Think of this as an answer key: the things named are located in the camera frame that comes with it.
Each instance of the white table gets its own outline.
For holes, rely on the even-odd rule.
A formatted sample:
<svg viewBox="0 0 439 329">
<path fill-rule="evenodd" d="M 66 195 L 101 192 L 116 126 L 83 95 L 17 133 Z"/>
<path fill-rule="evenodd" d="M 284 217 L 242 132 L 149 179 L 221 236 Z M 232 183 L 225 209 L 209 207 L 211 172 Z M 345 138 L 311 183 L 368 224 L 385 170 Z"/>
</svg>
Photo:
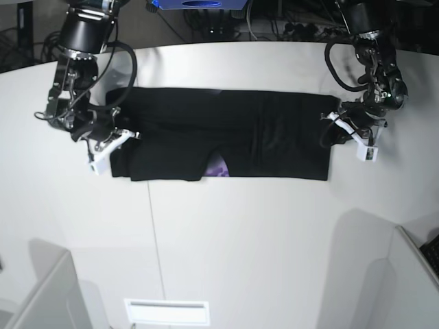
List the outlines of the white table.
<svg viewBox="0 0 439 329">
<path fill-rule="evenodd" d="M 323 51 L 292 42 L 141 49 L 136 85 L 354 100 Z M 351 84 L 346 67 L 364 72 L 349 46 L 332 57 Z M 95 100 L 126 85 L 128 58 L 115 56 Z M 45 109 L 55 64 L 0 75 L 0 256 L 8 265 L 0 298 L 19 303 L 26 294 L 35 280 L 29 241 L 42 239 L 71 249 L 115 329 L 129 325 L 124 297 L 209 301 L 214 329 L 351 328 L 365 317 L 359 294 L 370 265 L 387 257 L 394 224 L 412 225 L 420 243 L 439 226 L 439 58 L 399 52 L 398 63 L 410 100 L 388 115 L 378 162 L 358 161 L 353 143 L 336 146 L 328 182 L 95 177 L 83 145 L 32 116 Z"/>
</svg>

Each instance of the black garment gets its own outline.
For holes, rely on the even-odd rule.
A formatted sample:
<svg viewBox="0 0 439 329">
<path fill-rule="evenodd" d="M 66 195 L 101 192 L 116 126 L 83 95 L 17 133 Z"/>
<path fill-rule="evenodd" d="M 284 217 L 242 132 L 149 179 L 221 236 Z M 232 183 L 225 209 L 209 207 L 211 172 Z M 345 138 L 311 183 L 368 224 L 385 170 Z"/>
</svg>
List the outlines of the black garment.
<svg viewBox="0 0 439 329">
<path fill-rule="evenodd" d="M 107 102 L 123 89 L 107 94 Z M 114 177 L 200 180 L 214 153 L 230 176 L 327 180 L 319 146 L 332 96 L 268 91 L 133 88 L 116 126 L 142 133 L 112 153 Z"/>
</svg>

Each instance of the black wire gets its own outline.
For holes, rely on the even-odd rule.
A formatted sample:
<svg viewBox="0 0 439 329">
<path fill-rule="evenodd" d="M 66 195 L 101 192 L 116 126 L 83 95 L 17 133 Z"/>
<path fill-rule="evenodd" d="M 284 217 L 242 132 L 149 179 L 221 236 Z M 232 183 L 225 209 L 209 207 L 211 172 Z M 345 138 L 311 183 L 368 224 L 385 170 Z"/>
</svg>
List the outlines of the black wire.
<svg viewBox="0 0 439 329">
<path fill-rule="evenodd" d="M 45 113 L 43 113 L 43 112 L 34 112 L 34 117 L 36 117 L 38 120 L 41 120 L 41 121 L 53 121 L 53 120 L 60 119 L 60 118 L 64 117 L 66 114 L 67 114 L 67 111 L 63 112 L 62 114 L 57 115 L 56 117 L 46 117 Z"/>
<path fill-rule="evenodd" d="M 279 36 L 279 33 L 277 32 L 275 32 L 274 31 L 274 24 L 273 24 L 273 20 L 269 17 L 269 16 L 266 16 L 266 18 L 269 20 L 269 22 L 270 22 L 270 25 L 271 25 L 271 28 L 272 28 L 272 33 L 274 34 L 274 36 L 276 36 L 276 39 L 278 40 L 278 41 L 282 41 L 282 39 L 281 39 L 281 37 Z"/>
<path fill-rule="evenodd" d="M 332 65 L 331 62 L 331 48 L 340 41 L 344 41 L 346 40 L 345 37 L 339 37 L 339 38 L 334 38 L 332 40 L 330 40 L 327 43 L 326 48 L 324 49 L 324 61 L 326 62 L 329 71 L 331 72 L 331 75 L 333 76 L 334 80 L 345 90 L 347 91 L 351 91 L 352 93 L 356 93 L 358 91 L 363 91 L 363 90 L 367 90 L 368 89 L 368 85 L 364 84 L 362 86 L 358 86 L 358 87 L 351 87 L 348 86 L 347 84 L 345 84 L 340 77 L 338 76 L 337 72 L 334 69 L 334 66 Z"/>
<path fill-rule="evenodd" d="M 369 146 L 373 146 L 374 144 L 374 137 L 373 137 L 373 130 L 371 127 L 369 129 Z"/>
<path fill-rule="evenodd" d="M 162 14 L 160 12 L 157 12 L 157 15 L 162 19 L 163 22 L 165 22 L 165 24 L 168 26 L 168 28 L 170 28 L 170 30 L 172 30 L 173 33 L 175 33 L 175 35 L 184 43 L 188 43 L 173 27 L 171 24 L 168 23 L 168 21 L 165 19 L 165 17 L 162 16 Z"/>
<path fill-rule="evenodd" d="M 111 109 L 115 108 L 116 106 L 120 105 L 126 99 L 126 97 L 128 97 L 128 95 L 130 94 L 132 87 L 134 86 L 134 82 L 136 80 L 136 77 L 137 77 L 137 59 L 136 59 L 136 54 L 135 54 L 134 50 L 132 50 L 132 48 L 130 46 L 128 46 L 127 44 L 122 43 L 120 41 L 115 41 L 115 42 L 109 43 L 108 46 L 122 48 L 123 50 L 128 52 L 128 54 L 130 54 L 131 61 L 132 61 L 132 72 L 131 72 L 130 81 L 128 82 L 128 86 L 122 92 L 122 95 L 120 95 L 119 98 L 116 99 L 116 101 L 114 101 L 110 104 L 103 105 L 103 106 L 89 104 L 88 108 L 90 110 L 105 111 L 105 110 L 111 110 Z"/>
<path fill-rule="evenodd" d="M 0 39 L 0 44 L 2 44 L 5 47 L 13 47 L 14 46 L 13 42 L 10 42 L 9 40 L 3 40 L 3 39 Z"/>
<path fill-rule="evenodd" d="M 283 11 L 283 17 L 288 21 L 288 23 L 295 23 L 296 22 L 296 20 L 295 19 L 293 19 L 290 15 L 289 15 L 289 12 L 288 12 L 288 10 L 284 10 Z"/>
<path fill-rule="evenodd" d="M 280 34 L 279 34 L 279 28 L 278 28 L 278 26 L 277 26 L 277 20 L 276 20 L 276 17 L 275 17 L 275 16 L 273 16 L 273 20 L 274 20 L 274 26 L 275 26 L 275 28 L 276 28 L 276 36 L 277 36 L 278 39 L 282 40 L 282 38 L 279 36 L 279 35 L 280 35 Z"/>
<path fill-rule="evenodd" d="M 25 53 L 22 53 L 22 52 L 20 52 L 20 49 L 19 48 L 17 48 L 17 47 L 15 47 L 15 46 L 13 46 L 13 47 L 11 47 L 6 53 L 5 53 L 5 55 L 0 59 L 0 67 L 2 67 L 4 64 L 5 64 L 5 61 L 8 59 L 8 57 L 12 54 L 12 53 L 17 53 L 17 54 L 19 54 L 20 56 L 22 56 L 23 58 L 25 58 L 26 60 L 29 60 L 31 63 L 32 63 L 32 65 L 33 64 L 41 64 L 42 62 L 38 59 L 38 58 L 32 58 L 32 57 L 29 57 L 29 56 L 27 56 Z"/>
<path fill-rule="evenodd" d="M 60 31 L 54 31 L 50 33 L 43 41 L 43 47 L 41 48 L 40 60 L 42 62 L 51 62 L 52 58 L 57 59 L 57 56 L 54 55 L 54 49 L 58 49 L 62 51 L 62 49 L 58 46 L 58 41 L 60 38 Z"/>
<path fill-rule="evenodd" d="M 289 12 L 294 12 L 297 14 L 308 14 L 308 13 L 312 12 L 312 11 L 304 9 L 304 8 L 300 8 L 301 10 L 299 10 L 298 8 L 293 8 L 291 6 L 291 3 L 289 3 L 289 2 L 284 3 L 284 8 L 287 8 L 287 11 L 289 11 Z"/>
<path fill-rule="evenodd" d="M 183 17 L 186 24 L 191 28 L 192 31 L 196 32 L 202 29 L 202 20 L 198 10 L 183 10 Z"/>
<path fill-rule="evenodd" d="M 335 125 L 335 122 L 340 119 L 340 115 L 333 120 L 330 124 L 328 124 L 322 131 L 322 134 L 320 135 L 320 139 L 318 141 L 319 145 L 323 148 L 323 149 L 330 149 L 332 146 L 335 145 L 335 143 L 331 143 L 330 145 L 327 145 L 324 143 L 324 138 L 327 136 L 329 130 Z"/>
<path fill-rule="evenodd" d="M 88 152 L 88 161 L 93 162 L 95 160 L 95 155 L 91 151 L 90 148 L 90 141 L 88 139 L 85 139 L 85 142 L 87 143 L 87 152 Z"/>
<path fill-rule="evenodd" d="M 328 14 L 329 18 L 333 21 L 334 24 L 337 25 L 337 23 L 335 22 L 335 19 L 333 18 L 333 16 L 329 12 L 327 5 L 324 4 L 324 0 L 320 0 L 320 3 L 322 4 L 324 11 Z"/>
<path fill-rule="evenodd" d="M 266 36 L 258 36 L 258 39 L 265 39 L 267 41 L 272 41 L 271 39 L 267 38 Z"/>
<path fill-rule="evenodd" d="M 10 38 L 8 38 L 7 36 L 4 36 L 2 34 L 0 34 L 0 42 L 6 46 L 15 45 L 15 42 L 13 42 Z"/>
<path fill-rule="evenodd" d="M 118 23 L 118 21 L 117 20 L 115 20 L 115 27 L 116 27 L 116 34 L 115 34 L 115 40 L 113 41 L 113 42 L 117 42 L 118 41 L 118 38 L 119 38 L 119 23 Z M 69 110 L 71 109 L 71 108 L 73 108 L 74 107 L 74 105 L 81 99 L 81 98 L 83 98 L 83 96 L 85 96 L 89 91 L 90 91 L 90 89 L 92 89 L 94 86 L 96 86 L 96 84 L 100 81 L 100 79 L 104 76 L 104 74 L 107 72 L 107 70 L 108 70 L 108 67 L 110 67 L 110 63 L 111 63 L 111 60 L 112 60 L 112 57 L 114 56 L 114 54 L 115 54 L 115 50 L 116 50 L 116 47 L 113 47 L 112 48 L 112 50 L 111 50 L 111 54 L 110 54 L 110 58 L 108 59 L 108 62 L 107 62 L 107 65 L 105 66 L 105 69 L 102 71 L 102 74 L 96 79 L 96 81 L 95 82 L 93 82 L 86 90 L 84 90 L 78 97 L 76 97 L 76 99 L 74 100 L 74 101 L 72 101 L 72 103 L 70 104 L 70 106 L 69 106 Z"/>
<path fill-rule="evenodd" d="M 238 41 L 240 36 L 241 36 L 241 32 L 238 32 L 238 34 L 233 37 L 233 41 Z"/>
<path fill-rule="evenodd" d="M 3 30 L 0 31 L 0 34 L 8 32 L 8 31 L 12 31 L 13 29 L 16 29 L 16 27 L 10 27 L 9 29 L 3 29 Z"/>
<path fill-rule="evenodd" d="M 315 14 L 316 16 L 321 17 L 322 19 L 331 19 L 333 20 L 333 15 L 328 13 L 327 7 L 322 5 L 322 0 L 310 1 L 310 0 L 298 0 L 302 9 L 306 10 L 309 13 Z"/>
</svg>

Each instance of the vent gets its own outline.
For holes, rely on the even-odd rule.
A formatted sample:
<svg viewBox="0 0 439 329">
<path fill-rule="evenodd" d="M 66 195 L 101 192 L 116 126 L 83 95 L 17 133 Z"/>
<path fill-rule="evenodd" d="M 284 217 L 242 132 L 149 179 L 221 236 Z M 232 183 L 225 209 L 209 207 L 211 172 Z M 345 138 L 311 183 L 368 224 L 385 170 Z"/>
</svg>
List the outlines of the vent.
<svg viewBox="0 0 439 329">
<path fill-rule="evenodd" d="M 208 302 L 125 300 L 128 318 L 134 324 L 210 326 Z"/>
</svg>

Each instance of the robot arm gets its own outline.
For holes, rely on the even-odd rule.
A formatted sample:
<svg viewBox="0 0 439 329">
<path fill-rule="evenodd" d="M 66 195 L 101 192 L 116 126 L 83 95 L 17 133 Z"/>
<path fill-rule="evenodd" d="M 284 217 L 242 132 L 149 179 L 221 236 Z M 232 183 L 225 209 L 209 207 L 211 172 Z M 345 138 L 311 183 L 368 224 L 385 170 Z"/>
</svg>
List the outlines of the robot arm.
<svg viewBox="0 0 439 329">
<path fill-rule="evenodd" d="M 121 0 L 87 0 L 69 4 L 59 42 L 64 52 L 58 59 L 46 111 L 37 116 L 50 126 L 69 132 L 75 142 L 86 141 L 90 166 L 97 173 L 104 170 L 103 155 L 109 155 L 129 138 L 140 137 L 135 132 L 115 127 L 115 117 L 119 114 L 118 105 L 128 96 L 137 74 L 134 51 L 118 40 L 108 42 L 114 27 L 117 39 L 117 17 L 120 7 L 125 3 Z M 96 106 L 89 101 L 90 89 L 100 79 L 94 55 L 105 51 L 107 47 L 112 47 L 113 51 L 100 77 L 106 72 L 115 47 L 130 54 L 132 75 L 128 87 L 116 102 Z M 90 150 L 90 141 L 97 142 L 95 152 Z"/>
<path fill-rule="evenodd" d="M 50 126 L 71 134 L 74 141 L 97 142 L 95 151 L 102 159 L 129 138 L 139 138 L 136 132 L 119 130 L 115 117 L 119 114 L 118 105 L 128 96 L 137 73 L 136 56 L 129 46 L 122 42 L 108 42 L 114 27 L 117 34 L 117 18 L 120 8 L 128 0 L 70 0 L 67 18 L 60 34 L 59 45 L 64 49 L 58 60 L 54 84 L 49 91 L 45 113 L 39 119 L 46 120 Z M 338 0 L 346 27 L 350 32 L 350 42 L 355 47 L 357 59 L 366 68 L 366 73 L 358 79 L 356 87 L 347 86 L 335 72 L 331 64 L 330 51 L 338 41 L 331 41 L 325 50 L 328 68 L 335 80 L 346 90 L 364 91 L 361 100 L 342 103 L 338 113 L 326 119 L 339 126 L 340 134 L 336 143 L 349 139 L 362 144 L 362 154 L 374 149 L 375 140 L 385 127 L 382 118 L 389 110 L 397 110 L 403 105 L 407 88 L 401 72 L 396 65 L 396 51 L 391 42 L 391 24 L 382 0 Z M 106 106 L 90 103 L 90 89 L 98 83 L 97 53 L 112 47 L 110 60 L 115 47 L 126 50 L 132 58 L 132 76 L 128 87 L 116 102 Z M 373 138 L 372 127 L 379 132 Z M 88 154 L 95 171 L 101 168 L 95 161 L 95 152 Z M 366 157 L 376 158 L 375 154 Z"/>
<path fill-rule="evenodd" d="M 328 119 L 343 129 L 336 143 L 354 139 L 359 144 L 361 160 L 376 160 L 375 142 L 387 125 L 383 119 L 390 110 L 398 110 L 407 98 L 407 86 L 396 64 L 396 50 L 392 44 L 392 24 L 380 0 L 338 0 L 349 41 L 355 48 L 358 61 L 366 72 L 358 79 L 359 86 L 346 85 L 337 75 L 331 63 L 332 46 L 340 40 L 332 40 L 325 49 L 325 60 L 335 81 L 351 92 L 364 91 L 362 99 L 342 103 L 337 115 Z M 373 127 L 377 127 L 373 136 Z"/>
</svg>

